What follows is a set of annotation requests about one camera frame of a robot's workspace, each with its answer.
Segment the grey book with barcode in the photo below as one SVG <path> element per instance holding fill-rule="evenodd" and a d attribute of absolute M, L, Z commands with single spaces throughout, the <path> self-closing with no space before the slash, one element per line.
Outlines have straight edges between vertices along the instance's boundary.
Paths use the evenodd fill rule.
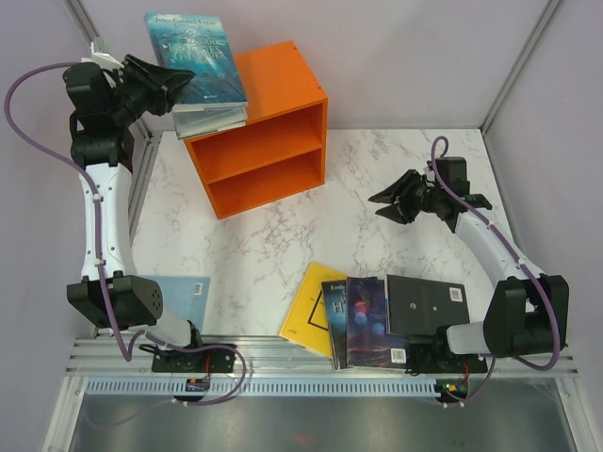
<path fill-rule="evenodd" d="M 175 132 L 198 133 L 245 121 L 248 118 L 245 108 L 220 110 L 202 110 L 196 112 L 176 112 L 172 114 Z"/>

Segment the green fantasy cover book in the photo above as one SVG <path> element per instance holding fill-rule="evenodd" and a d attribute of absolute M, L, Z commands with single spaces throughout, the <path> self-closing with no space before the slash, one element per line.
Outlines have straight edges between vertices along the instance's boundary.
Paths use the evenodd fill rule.
<path fill-rule="evenodd" d="M 244 127 L 246 125 L 245 121 L 241 121 L 241 122 L 237 122 L 237 123 L 233 123 L 233 124 L 229 124 L 229 125 L 225 125 L 219 128 L 216 128 L 214 130 L 207 130 L 204 132 L 198 132 L 198 133 L 192 133 L 192 132 L 188 132 L 188 133 L 179 133 L 176 131 L 176 136 L 178 139 L 180 140 L 185 140 L 185 139 L 194 139 L 194 138 L 199 138 L 199 137 L 208 137 L 217 133 L 222 133 L 222 132 L 226 132 L 229 130 L 234 130 L 237 128 L 241 128 Z"/>

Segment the teal ocean cover book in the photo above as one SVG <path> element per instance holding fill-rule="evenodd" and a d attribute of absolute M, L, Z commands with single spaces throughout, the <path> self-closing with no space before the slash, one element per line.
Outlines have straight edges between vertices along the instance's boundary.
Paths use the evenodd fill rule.
<path fill-rule="evenodd" d="M 241 108 L 248 97 L 221 19 L 150 12 L 145 23 L 159 65 L 194 72 L 175 112 Z"/>

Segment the dark blue Wuthering Heights book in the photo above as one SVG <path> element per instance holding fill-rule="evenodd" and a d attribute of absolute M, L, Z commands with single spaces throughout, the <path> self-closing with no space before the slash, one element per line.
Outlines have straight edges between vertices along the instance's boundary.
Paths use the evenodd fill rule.
<path fill-rule="evenodd" d="M 333 351 L 334 369 L 343 370 L 348 367 L 347 281 L 323 282 L 321 289 Z"/>

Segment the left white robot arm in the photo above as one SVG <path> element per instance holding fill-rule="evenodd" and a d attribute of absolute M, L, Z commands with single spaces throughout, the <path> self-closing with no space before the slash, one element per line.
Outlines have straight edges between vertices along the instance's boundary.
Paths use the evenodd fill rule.
<path fill-rule="evenodd" d="M 128 192 L 135 140 L 131 125 L 143 114 L 171 112 L 194 77 L 128 55 L 113 69 L 93 61 L 67 69 L 62 79 L 74 106 L 71 157 L 84 194 L 86 256 L 67 300 L 98 329 L 119 334 L 142 327 L 188 372 L 205 363 L 198 329 L 165 307 L 159 284 L 140 277 L 129 232 Z"/>

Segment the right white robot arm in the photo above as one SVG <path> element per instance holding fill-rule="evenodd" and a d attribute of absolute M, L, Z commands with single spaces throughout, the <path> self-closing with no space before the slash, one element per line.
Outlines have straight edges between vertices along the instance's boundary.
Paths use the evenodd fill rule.
<path fill-rule="evenodd" d="M 466 354 L 523 360 L 548 353 L 557 359 L 566 345 L 569 284 L 535 265 L 497 226 L 492 204 L 471 191 L 466 162 L 441 157 L 423 172 L 407 170 L 370 197 L 377 215 L 410 224 L 419 214 L 445 222 L 473 252 L 494 287 L 481 321 L 446 326 L 430 348 L 432 363 L 454 369 Z"/>

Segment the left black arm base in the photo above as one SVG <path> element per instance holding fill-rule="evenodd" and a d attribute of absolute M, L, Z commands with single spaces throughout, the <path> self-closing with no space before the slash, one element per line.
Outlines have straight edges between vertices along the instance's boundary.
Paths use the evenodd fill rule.
<path fill-rule="evenodd" d="M 232 373 L 236 361 L 236 346 L 232 344 L 208 344 L 208 350 L 184 353 L 176 350 L 164 350 L 159 346 L 140 345 L 139 350 L 153 356 L 154 373 Z"/>

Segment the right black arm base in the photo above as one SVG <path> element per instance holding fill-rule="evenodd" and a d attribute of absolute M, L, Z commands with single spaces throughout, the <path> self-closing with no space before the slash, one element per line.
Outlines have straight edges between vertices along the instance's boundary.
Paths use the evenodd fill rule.
<path fill-rule="evenodd" d="M 406 373 L 420 374 L 486 374 L 487 364 L 476 354 L 453 354 L 437 338 L 411 336 L 407 348 Z"/>

